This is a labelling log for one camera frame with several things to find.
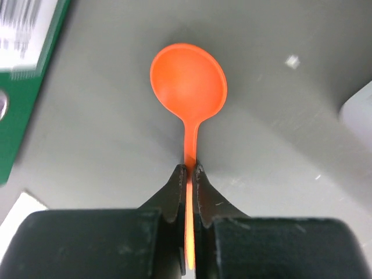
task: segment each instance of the gray surface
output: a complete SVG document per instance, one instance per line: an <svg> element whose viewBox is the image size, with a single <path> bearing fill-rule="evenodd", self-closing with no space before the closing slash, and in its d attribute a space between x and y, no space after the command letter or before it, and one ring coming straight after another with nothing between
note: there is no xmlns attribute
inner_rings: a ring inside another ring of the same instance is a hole
<svg viewBox="0 0 372 279"><path fill-rule="evenodd" d="M201 125L198 157L251 216L346 221L372 262L372 154L338 121L372 79L372 1L78 1L10 180L50 208L136 207L180 161L182 123L149 67L173 42L222 65L225 107ZM298 55L299 67L285 64Z"/></svg>

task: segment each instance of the green package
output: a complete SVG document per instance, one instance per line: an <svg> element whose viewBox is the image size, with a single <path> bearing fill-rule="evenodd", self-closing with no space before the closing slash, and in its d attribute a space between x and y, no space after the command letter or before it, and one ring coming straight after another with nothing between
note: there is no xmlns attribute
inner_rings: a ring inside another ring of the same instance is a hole
<svg viewBox="0 0 372 279"><path fill-rule="evenodd" d="M70 0L0 0L0 185L9 178Z"/></svg>

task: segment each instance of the white label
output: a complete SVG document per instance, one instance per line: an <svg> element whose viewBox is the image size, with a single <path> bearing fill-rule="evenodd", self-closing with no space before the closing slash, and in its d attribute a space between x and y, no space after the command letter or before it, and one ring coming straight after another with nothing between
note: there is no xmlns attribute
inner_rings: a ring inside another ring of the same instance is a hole
<svg viewBox="0 0 372 279"><path fill-rule="evenodd" d="M0 71L35 69L58 0L0 0Z"/></svg>

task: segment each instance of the plastic spoon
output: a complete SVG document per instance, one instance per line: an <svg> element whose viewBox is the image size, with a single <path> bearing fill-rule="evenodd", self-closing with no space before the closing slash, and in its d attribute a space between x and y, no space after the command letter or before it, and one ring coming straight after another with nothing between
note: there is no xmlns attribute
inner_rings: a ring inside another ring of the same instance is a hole
<svg viewBox="0 0 372 279"><path fill-rule="evenodd" d="M195 266L194 220L191 173L196 163L199 125L223 107L227 82L221 66L206 51L190 44L165 47L150 69L152 89L165 108L185 126L184 158L186 189L185 254L190 269Z"/></svg>

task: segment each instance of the metal grommet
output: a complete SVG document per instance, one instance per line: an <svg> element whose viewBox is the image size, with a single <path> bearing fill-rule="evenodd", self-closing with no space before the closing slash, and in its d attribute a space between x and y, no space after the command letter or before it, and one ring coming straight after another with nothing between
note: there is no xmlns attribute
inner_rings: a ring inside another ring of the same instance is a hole
<svg viewBox="0 0 372 279"><path fill-rule="evenodd" d="M9 107L9 97L5 94L4 91L0 90L0 121L6 115Z"/></svg>

